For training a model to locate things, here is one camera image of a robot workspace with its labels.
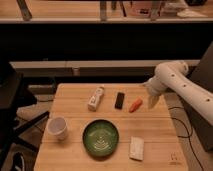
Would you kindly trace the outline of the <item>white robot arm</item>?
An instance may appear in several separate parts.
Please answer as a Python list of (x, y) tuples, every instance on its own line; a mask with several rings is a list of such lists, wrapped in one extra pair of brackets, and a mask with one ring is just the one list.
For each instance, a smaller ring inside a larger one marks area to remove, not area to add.
[(213, 94), (186, 78), (188, 64), (183, 60), (163, 62), (154, 70), (145, 87), (149, 94), (148, 107), (153, 108), (167, 88), (180, 95), (206, 120), (213, 122)]

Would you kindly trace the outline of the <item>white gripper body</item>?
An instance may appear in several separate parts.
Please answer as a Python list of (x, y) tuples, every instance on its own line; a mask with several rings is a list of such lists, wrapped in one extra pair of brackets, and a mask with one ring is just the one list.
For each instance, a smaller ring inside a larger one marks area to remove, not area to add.
[(144, 86), (150, 96), (161, 96), (167, 87), (157, 77), (148, 79)]

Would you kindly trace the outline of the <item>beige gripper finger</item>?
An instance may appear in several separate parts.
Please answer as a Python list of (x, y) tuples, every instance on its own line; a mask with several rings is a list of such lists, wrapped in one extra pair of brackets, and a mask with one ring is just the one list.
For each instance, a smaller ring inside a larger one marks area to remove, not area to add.
[(150, 95), (148, 97), (148, 108), (152, 109), (155, 107), (155, 105), (158, 103), (159, 101), (159, 97), (158, 96), (154, 96), (154, 95)]

